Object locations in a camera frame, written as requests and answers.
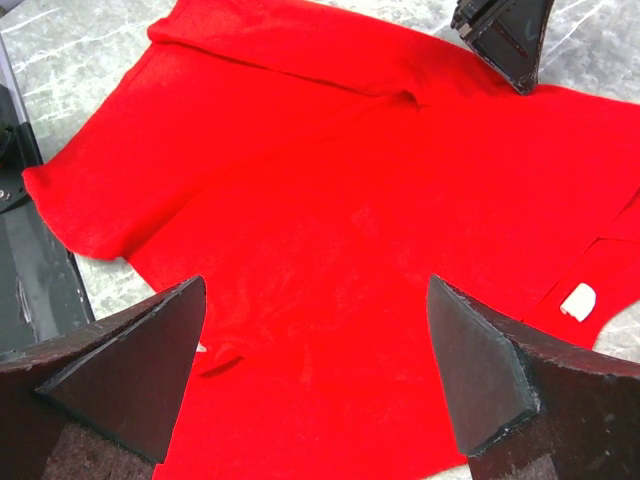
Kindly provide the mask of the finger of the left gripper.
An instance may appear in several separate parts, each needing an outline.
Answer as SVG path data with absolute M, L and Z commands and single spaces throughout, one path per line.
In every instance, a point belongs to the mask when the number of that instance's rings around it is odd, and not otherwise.
M 451 28 L 521 94 L 538 84 L 553 0 L 459 0 Z

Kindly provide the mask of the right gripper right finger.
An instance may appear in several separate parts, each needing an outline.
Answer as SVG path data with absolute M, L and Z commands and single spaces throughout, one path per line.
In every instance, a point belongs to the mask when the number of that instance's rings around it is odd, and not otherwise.
M 638 478 L 638 364 L 513 320 L 437 275 L 427 317 L 473 478 Z

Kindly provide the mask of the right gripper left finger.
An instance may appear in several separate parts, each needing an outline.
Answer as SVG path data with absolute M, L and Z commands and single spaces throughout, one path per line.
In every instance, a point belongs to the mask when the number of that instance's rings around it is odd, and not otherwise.
M 2 478 L 151 478 L 167 456 L 204 316 L 196 276 L 2 354 Z

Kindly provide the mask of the red t-shirt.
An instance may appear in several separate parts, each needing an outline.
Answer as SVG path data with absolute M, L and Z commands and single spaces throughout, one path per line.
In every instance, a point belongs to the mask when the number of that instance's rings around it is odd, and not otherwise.
M 437 274 L 590 347 L 639 297 L 639 108 L 516 94 L 468 51 L 305 1 L 180 1 L 46 165 L 70 250 L 206 282 L 159 479 L 421 479 L 458 453 Z

